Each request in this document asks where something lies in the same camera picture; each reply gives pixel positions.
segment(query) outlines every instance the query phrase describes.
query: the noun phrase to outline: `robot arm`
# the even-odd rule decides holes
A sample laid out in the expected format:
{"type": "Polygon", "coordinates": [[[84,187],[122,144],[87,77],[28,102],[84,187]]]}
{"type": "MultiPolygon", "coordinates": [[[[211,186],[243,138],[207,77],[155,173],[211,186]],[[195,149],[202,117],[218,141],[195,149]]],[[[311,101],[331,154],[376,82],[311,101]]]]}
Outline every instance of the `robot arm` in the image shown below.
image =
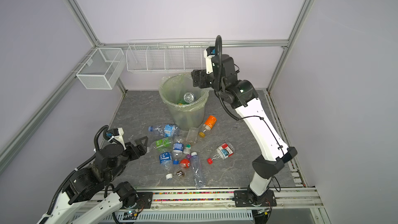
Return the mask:
{"type": "Polygon", "coordinates": [[[65,224],[81,206],[107,185],[112,186],[112,191],[105,200],[74,220],[73,223],[98,223],[121,207],[141,208],[137,201],[141,201],[142,207],[144,206],[144,199],[140,199],[139,193],[128,182],[120,183],[115,188],[111,182],[124,171],[128,162],[146,154],[148,137],[135,140],[136,145],[131,142],[124,143],[122,128],[108,130],[107,126],[103,126],[94,139],[95,144],[98,143],[98,137],[102,131],[103,137],[111,144],[96,151],[93,163],[87,167],[75,169],[73,174],[64,180],[62,191],[55,198],[56,202],[52,205],[52,210],[44,214],[38,224],[65,224]]]}
{"type": "Polygon", "coordinates": [[[255,173],[248,187],[247,199],[253,205],[260,205],[265,200],[272,177],[296,156],[297,151],[278,135],[252,84],[246,80],[238,80],[239,70],[235,71],[233,58],[222,54],[221,36],[217,37],[216,46],[208,47],[204,51],[204,56],[206,69],[191,72],[193,86],[212,87],[228,115],[237,121],[245,121],[255,137],[261,155],[252,162],[255,173]],[[229,112],[224,102],[229,103],[240,117],[229,112]]]}

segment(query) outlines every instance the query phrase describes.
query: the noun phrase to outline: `trash can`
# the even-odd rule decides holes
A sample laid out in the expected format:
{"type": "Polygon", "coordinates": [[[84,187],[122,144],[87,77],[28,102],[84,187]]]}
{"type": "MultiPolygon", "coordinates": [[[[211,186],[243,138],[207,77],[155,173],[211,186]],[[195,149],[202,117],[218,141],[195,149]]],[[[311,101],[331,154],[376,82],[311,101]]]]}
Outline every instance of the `trash can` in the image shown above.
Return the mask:
{"type": "Polygon", "coordinates": [[[163,77],[159,86],[159,94],[169,108],[174,123],[182,130],[199,127],[202,124],[205,117],[205,104],[209,97],[209,89],[193,87],[190,74],[183,73],[163,77]],[[196,101],[188,105],[178,105],[178,101],[187,92],[193,93],[196,101]]]}

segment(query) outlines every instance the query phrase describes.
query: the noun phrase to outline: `wire mesh basket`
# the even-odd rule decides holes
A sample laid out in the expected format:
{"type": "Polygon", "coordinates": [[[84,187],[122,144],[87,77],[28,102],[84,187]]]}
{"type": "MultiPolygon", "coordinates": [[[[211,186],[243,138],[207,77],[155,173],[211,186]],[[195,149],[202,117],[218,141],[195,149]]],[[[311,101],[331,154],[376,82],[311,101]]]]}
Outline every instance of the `wire mesh basket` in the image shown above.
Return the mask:
{"type": "Polygon", "coordinates": [[[206,68],[203,51],[214,39],[196,42],[128,41],[127,70],[130,72],[186,72],[206,68]]]}
{"type": "Polygon", "coordinates": [[[76,76],[87,89],[112,89],[125,65],[121,48],[98,47],[76,76]]]}

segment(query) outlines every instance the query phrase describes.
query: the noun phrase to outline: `clear plastic bottle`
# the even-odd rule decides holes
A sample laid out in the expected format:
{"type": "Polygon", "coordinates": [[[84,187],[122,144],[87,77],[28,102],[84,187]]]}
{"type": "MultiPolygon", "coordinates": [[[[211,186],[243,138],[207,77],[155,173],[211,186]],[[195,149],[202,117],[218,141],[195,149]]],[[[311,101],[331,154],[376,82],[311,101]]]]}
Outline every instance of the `clear plastic bottle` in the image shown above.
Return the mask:
{"type": "Polygon", "coordinates": [[[173,173],[173,178],[175,178],[177,181],[182,181],[185,178],[187,178],[187,173],[189,172],[187,169],[191,165],[190,160],[191,155],[187,155],[184,159],[181,160],[179,163],[179,166],[175,165],[175,161],[173,161],[173,167],[174,167],[174,173],[173,173]]]}
{"type": "Polygon", "coordinates": [[[184,159],[182,159],[181,160],[181,162],[180,162],[180,167],[182,168],[182,169],[188,169],[189,167],[190,167],[190,165],[191,165],[191,155],[190,154],[187,154],[187,156],[184,158],[184,159]]]}
{"type": "Polygon", "coordinates": [[[207,160],[209,164],[212,164],[215,159],[224,160],[227,157],[231,157],[235,149],[230,142],[224,142],[216,149],[217,153],[207,160]]]}
{"type": "Polygon", "coordinates": [[[184,148],[184,151],[182,151],[184,154],[191,154],[191,145],[187,144],[184,148]]]}
{"type": "Polygon", "coordinates": [[[148,127],[148,131],[165,138],[178,136],[180,134],[180,128],[175,124],[156,124],[148,127]]]}
{"type": "Polygon", "coordinates": [[[160,166],[162,166],[166,172],[166,179],[171,180],[172,174],[172,154],[170,152],[164,152],[159,156],[160,166]]]}
{"type": "Polygon", "coordinates": [[[200,127],[199,130],[199,137],[204,138],[208,132],[213,128],[214,124],[216,123],[216,117],[210,115],[206,122],[200,127]]]}
{"type": "Polygon", "coordinates": [[[188,135],[185,139],[186,144],[194,144],[196,143],[196,138],[198,137],[199,128],[191,127],[189,129],[188,135]]]}
{"type": "Polygon", "coordinates": [[[206,186],[205,175],[202,172],[200,159],[196,152],[191,153],[191,167],[193,170],[193,181],[196,189],[201,189],[206,186]]]}
{"type": "Polygon", "coordinates": [[[151,152],[153,150],[157,150],[160,153],[168,152],[172,148],[171,144],[172,144],[172,141],[170,138],[162,138],[162,139],[156,140],[151,145],[149,145],[147,148],[147,152],[151,152]]]}
{"type": "Polygon", "coordinates": [[[174,144],[173,144],[173,150],[172,150],[173,163],[174,162],[177,162],[175,164],[180,163],[180,160],[184,156],[183,150],[184,150],[184,144],[182,143],[182,138],[174,137],[174,144]]]}

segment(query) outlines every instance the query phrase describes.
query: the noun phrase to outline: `gray marble floor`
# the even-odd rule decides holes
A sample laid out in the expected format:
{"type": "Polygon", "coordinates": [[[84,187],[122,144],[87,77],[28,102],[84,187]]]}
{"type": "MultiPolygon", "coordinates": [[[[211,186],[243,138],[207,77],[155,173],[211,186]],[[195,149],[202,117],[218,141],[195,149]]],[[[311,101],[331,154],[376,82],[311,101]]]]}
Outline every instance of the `gray marble floor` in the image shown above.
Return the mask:
{"type": "MultiPolygon", "coordinates": [[[[261,90],[258,92],[264,111],[271,120],[265,95],[261,90]]],[[[206,186],[247,187],[254,174],[251,162],[261,154],[255,138],[243,121],[237,122],[227,115],[212,91],[209,93],[209,99],[205,106],[205,120],[209,115],[214,115],[217,118],[215,126],[205,138],[198,137],[197,143],[191,149],[192,152],[197,152],[201,159],[206,186]],[[215,161],[209,165],[206,161],[207,158],[212,157],[216,148],[226,140],[234,146],[235,154],[223,161],[215,161]]],[[[143,136],[148,136],[149,142],[153,142],[158,138],[148,132],[148,126],[156,123],[172,123],[172,118],[166,105],[162,102],[159,92],[128,91],[117,111],[112,128],[123,128],[125,142],[133,142],[143,136]]],[[[184,180],[167,181],[158,157],[159,154],[154,151],[130,162],[123,174],[117,177],[113,184],[128,181],[134,187],[194,187],[193,173],[190,169],[184,180]]],[[[287,165],[276,177],[281,187],[295,186],[287,165]]]]}

